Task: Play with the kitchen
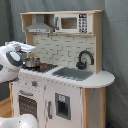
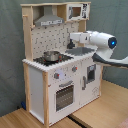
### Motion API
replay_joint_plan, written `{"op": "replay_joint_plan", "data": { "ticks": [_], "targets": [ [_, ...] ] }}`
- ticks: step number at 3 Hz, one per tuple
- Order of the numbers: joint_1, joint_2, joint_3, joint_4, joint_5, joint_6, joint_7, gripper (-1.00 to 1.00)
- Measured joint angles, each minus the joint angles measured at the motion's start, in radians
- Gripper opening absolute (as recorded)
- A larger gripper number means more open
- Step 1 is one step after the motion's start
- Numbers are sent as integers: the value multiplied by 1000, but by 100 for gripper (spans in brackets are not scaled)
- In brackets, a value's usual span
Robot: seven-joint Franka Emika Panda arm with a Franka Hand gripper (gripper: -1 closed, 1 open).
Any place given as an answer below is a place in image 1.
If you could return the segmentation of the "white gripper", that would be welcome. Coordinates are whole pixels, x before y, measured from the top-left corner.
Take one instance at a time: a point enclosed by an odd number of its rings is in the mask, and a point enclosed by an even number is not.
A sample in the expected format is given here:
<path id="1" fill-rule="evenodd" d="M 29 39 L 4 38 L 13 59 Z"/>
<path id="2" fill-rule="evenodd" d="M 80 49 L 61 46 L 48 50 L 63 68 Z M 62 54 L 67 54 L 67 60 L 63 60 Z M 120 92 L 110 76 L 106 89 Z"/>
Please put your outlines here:
<path id="1" fill-rule="evenodd" d="M 33 54 L 36 51 L 36 47 L 28 44 L 24 44 L 17 41 L 6 42 L 5 45 L 11 48 L 13 51 L 25 54 Z"/>

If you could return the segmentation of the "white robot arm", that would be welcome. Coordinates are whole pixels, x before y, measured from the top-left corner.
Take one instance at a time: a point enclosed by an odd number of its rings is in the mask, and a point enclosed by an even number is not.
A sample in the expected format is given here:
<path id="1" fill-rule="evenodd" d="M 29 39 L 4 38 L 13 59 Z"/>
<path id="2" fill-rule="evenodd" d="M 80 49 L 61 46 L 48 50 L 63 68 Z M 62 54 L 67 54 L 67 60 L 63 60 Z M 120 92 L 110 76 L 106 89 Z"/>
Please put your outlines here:
<path id="1" fill-rule="evenodd" d="M 0 84 L 13 81 L 23 64 L 21 53 L 33 54 L 36 47 L 17 41 L 6 42 L 0 47 Z M 0 117 L 0 128 L 38 128 L 36 118 L 31 114 L 23 114 L 18 117 Z"/>

